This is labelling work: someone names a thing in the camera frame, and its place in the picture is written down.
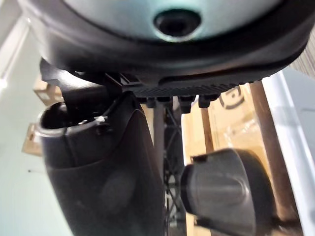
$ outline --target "white surface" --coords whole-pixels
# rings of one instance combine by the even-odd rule
[[[245,26],[267,14],[282,0],[237,0],[237,2],[231,0],[65,0],[65,2],[89,21],[119,35],[146,40],[182,42],[217,36]],[[197,12],[201,16],[200,26],[184,37],[164,35],[154,27],[154,18],[170,9]]]
[[[6,80],[23,46],[29,26],[21,16],[0,48],[0,80]]]
[[[21,153],[29,123],[44,109],[32,90],[39,59],[28,35],[0,93],[0,236],[72,235],[42,158]]]
[[[293,69],[263,79],[304,236],[315,233],[315,80]]]

